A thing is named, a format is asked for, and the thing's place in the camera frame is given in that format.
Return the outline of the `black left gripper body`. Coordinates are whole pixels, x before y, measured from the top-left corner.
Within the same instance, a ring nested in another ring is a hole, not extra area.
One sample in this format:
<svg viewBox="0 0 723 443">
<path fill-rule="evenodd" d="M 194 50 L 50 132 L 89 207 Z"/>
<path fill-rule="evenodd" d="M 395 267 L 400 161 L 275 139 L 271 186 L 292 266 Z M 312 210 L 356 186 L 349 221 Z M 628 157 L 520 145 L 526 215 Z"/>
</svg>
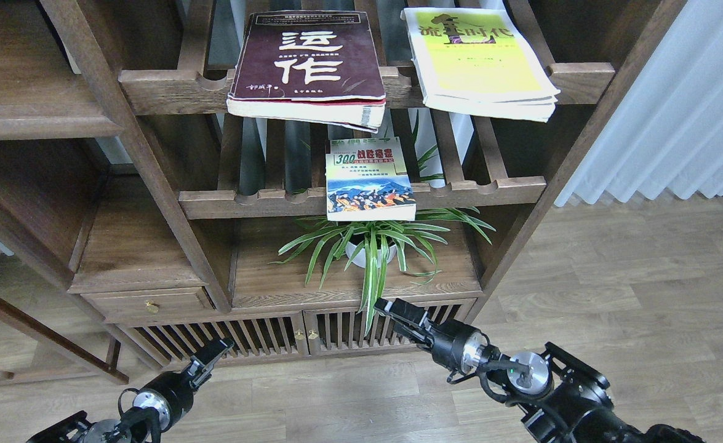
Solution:
<svg viewBox="0 0 723 443">
<path fill-rule="evenodd" d="M 156 409 L 161 431 L 168 431 L 192 409 L 194 395 L 205 378 L 204 371 L 189 368 L 182 372 L 164 372 L 137 393 L 132 405 Z"/>
</svg>

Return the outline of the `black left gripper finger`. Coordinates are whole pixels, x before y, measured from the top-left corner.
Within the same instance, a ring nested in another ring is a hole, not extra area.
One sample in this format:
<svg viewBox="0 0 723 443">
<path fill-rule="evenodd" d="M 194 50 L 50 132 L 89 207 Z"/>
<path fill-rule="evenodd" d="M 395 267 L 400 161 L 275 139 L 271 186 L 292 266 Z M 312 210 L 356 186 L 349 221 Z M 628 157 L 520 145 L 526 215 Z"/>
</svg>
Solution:
<svg viewBox="0 0 723 443">
<path fill-rule="evenodd" d="M 190 357 L 189 376 L 211 376 L 216 362 L 223 356 L 226 356 L 228 351 L 231 351 L 235 345 L 235 341 L 229 337 L 218 338 L 208 342 Z"/>
</svg>

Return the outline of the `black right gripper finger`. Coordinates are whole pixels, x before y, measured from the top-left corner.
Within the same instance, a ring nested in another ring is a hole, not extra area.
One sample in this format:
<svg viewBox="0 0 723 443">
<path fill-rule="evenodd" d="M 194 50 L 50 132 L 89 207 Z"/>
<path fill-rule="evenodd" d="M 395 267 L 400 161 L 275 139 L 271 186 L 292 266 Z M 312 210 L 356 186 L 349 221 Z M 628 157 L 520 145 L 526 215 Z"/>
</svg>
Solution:
<svg viewBox="0 0 723 443">
<path fill-rule="evenodd" d="M 428 312 L 421 306 L 394 299 L 393 301 L 378 299 L 373 305 L 378 313 L 392 317 L 399 325 L 409 330 L 426 330 L 429 325 Z"/>
<path fill-rule="evenodd" d="M 396 334 L 410 340 L 417 346 L 426 346 L 426 329 L 423 324 L 411 324 L 405 322 L 395 322 L 393 331 Z"/>
</svg>

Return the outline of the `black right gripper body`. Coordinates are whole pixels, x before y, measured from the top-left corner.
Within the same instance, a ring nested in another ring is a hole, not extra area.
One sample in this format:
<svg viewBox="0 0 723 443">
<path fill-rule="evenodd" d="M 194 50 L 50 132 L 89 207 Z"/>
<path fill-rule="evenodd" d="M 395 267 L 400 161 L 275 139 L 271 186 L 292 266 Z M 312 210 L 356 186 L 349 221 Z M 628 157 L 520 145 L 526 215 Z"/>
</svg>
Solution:
<svg viewBox="0 0 723 443">
<path fill-rule="evenodd" d="M 413 340 L 432 355 L 438 365 L 462 375 L 470 375 L 482 362 L 488 337 L 474 326 L 456 319 L 434 324 L 423 319 L 413 331 Z"/>
</svg>

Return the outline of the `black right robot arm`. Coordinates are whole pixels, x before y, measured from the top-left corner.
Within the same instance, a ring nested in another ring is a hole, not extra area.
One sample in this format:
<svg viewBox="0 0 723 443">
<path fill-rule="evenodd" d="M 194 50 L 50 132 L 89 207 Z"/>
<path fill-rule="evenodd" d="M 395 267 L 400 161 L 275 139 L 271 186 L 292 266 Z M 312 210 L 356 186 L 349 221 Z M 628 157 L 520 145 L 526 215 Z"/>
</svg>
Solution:
<svg viewBox="0 0 723 443">
<path fill-rule="evenodd" d="M 395 321 L 393 330 L 431 353 L 434 362 L 465 381 L 477 377 L 490 398 L 521 408 L 522 424 L 538 442 L 699 442 L 684 429 L 665 424 L 640 432 L 618 418 L 597 370 L 553 343 L 543 353 L 507 356 L 474 326 L 451 319 L 436 324 L 420 306 L 379 299 L 378 313 Z"/>
</svg>

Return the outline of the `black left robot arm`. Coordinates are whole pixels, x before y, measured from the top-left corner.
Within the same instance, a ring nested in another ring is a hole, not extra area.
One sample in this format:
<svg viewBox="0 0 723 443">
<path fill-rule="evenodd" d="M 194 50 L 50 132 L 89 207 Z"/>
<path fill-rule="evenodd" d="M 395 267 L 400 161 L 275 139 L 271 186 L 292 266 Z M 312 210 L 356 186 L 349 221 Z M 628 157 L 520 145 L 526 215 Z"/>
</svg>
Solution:
<svg viewBox="0 0 723 443">
<path fill-rule="evenodd" d="M 87 420 L 85 410 L 38 432 L 29 442 L 144 442 L 161 441 L 193 406 L 195 392 L 209 378 L 214 364 L 234 348 L 229 337 L 211 340 L 196 351 L 180 372 L 165 371 L 142 389 L 134 389 L 132 407 L 119 410 L 117 420 Z"/>
</svg>

